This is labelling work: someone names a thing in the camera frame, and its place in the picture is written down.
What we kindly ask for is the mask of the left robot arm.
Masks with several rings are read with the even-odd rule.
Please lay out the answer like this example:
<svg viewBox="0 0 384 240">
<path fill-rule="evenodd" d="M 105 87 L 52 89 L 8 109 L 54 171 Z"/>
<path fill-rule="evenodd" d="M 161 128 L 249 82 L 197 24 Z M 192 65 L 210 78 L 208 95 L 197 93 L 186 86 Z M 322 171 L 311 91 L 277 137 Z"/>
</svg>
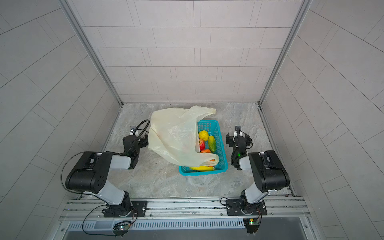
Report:
<svg viewBox="0 0 384 240">
<path fill-rule="evenodd" d="M 94 196 L 106 204 L 102 210 L 105 218 L 144 217 L 147 201 L 132 201 L 127 191 L 118 189 L 108 181 L 110 170 L 133 170 L 139 162 L 140 150 L 149 143 L 147 128 L 149 120 L 132 126 L 130 134 L 123 138 L 123 153 L 91 152 L 82 153 L 78 162 L 65 180 L 66 190 Z"/>
</svg>

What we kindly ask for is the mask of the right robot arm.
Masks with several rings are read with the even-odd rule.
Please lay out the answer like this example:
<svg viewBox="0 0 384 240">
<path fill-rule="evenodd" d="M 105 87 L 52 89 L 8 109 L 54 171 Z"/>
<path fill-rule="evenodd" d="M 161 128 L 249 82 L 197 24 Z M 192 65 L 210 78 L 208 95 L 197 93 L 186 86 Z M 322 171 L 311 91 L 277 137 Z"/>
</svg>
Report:
<svg viewBox="0 0 384 240">
<path fill-rule="evenodd" d="M 290 185 L 289 175 L 274 150 L 248 152 L 253 146 L 251 137 L 235 126 L 231 136 L 226 135 L 226 144 L 233 148 L 231 165 L 239 171 L 251 170 L 253 182 L 243 190 L 238 200 L 226 200 L 229 216 L 265 216 L 264 198 L 272 191 Z"/>
</svg>

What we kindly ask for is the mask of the cream plastic bag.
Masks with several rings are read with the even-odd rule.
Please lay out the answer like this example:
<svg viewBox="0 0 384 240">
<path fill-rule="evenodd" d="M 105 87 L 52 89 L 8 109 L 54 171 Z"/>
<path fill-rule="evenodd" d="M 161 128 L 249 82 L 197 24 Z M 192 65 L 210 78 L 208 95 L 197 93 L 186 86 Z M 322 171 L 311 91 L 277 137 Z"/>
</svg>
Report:
<svg viewBox="0 0 384 240">
<path fill-rule="evenodd" d="M 198 121 L 214 114 L 216 109 L 199 106 L 153 112 L 150 119 L 149 150 L 182 167 L 216 166 L 219 156 L 201 153 L 198 140 Z"/>
</svg>

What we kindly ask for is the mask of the yellow banana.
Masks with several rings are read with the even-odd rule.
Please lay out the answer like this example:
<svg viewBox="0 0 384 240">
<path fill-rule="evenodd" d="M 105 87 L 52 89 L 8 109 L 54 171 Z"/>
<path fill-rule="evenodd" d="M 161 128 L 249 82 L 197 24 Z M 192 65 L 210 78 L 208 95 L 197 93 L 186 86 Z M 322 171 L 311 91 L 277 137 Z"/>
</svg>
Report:
<svg viewBox="0 0 384 240">
<path fill-rule="evenodd" d="M 198 171 L 198 172 L 209 172 L 209 171 L 214 171 L 215 167 L 214 166 L 202 166 L 202 167 L 190 167 L 190 169 L 193 171 Z"/>
</svg>

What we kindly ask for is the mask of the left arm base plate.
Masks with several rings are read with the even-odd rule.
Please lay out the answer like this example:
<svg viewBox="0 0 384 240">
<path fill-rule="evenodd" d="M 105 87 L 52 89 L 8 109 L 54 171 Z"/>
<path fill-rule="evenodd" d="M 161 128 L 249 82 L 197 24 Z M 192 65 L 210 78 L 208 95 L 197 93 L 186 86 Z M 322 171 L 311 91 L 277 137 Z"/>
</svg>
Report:
<svg viewBox="0 0 384 240">
<path fill-rule="evenodd" d="M 123 201 L 119 205 L 108 205 L 102 210 L 104 218 L 144 217 L 147 201 Z"/>
</svg>

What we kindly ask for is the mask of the green papaya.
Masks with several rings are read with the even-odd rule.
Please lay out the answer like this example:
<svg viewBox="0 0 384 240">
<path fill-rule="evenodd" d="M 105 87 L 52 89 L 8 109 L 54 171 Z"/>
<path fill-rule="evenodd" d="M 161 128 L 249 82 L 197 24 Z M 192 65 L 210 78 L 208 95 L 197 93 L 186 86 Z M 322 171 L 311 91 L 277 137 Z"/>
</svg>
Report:
<svg viewBox="0 0 384 240">
<path fill-rule="evenodd" d="M 214 136 L 209 136 L 208 138 L 208 144 L 209 144 L 209 150 L 212 153 L 215 153 L 217 150 L 217 144 L 216 144 L 216 139 Z"/>
</svg>

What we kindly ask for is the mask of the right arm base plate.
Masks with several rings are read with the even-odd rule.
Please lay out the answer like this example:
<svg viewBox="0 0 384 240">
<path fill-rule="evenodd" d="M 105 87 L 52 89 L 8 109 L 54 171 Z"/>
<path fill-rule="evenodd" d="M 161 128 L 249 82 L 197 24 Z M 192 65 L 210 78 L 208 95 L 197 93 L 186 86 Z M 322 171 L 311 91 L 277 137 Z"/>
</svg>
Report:
<svg viewBox="0 0 384 240">
<path fill-rule="evenodd" d="M 268 214 L 264 201 L 249 204 L 245 199 L 226 199 L 222 204 L 225 204 L 228 216 L 266 216 Z"/>
</svg>

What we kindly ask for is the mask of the yellow lemon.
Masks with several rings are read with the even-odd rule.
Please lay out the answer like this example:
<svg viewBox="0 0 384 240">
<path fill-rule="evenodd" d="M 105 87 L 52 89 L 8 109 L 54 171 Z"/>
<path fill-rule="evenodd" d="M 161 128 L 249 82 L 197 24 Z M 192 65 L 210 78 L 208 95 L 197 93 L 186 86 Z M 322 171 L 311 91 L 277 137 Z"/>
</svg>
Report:
<svg viewBox="0 0 384 240">
<path fill-rule="evenodd" d="M 205 130 L 199 132 L 199 139 L 203 140 L 204 142 L 208 141 L 209 136 L 209 133 Z"/>
</svg>

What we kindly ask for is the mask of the red apple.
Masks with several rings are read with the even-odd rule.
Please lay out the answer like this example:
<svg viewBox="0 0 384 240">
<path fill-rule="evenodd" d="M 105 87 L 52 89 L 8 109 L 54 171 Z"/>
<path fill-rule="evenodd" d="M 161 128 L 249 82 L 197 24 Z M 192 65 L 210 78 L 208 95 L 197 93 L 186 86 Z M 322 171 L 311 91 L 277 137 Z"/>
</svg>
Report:
<svg viewBox="0 0 384 240">
<path fill-rule="evenodd" d="M 200 152 L 206 149 L 206 143 L 203 139 L 199 139 L 199 148 L 200 148 Z"/>
</svg>

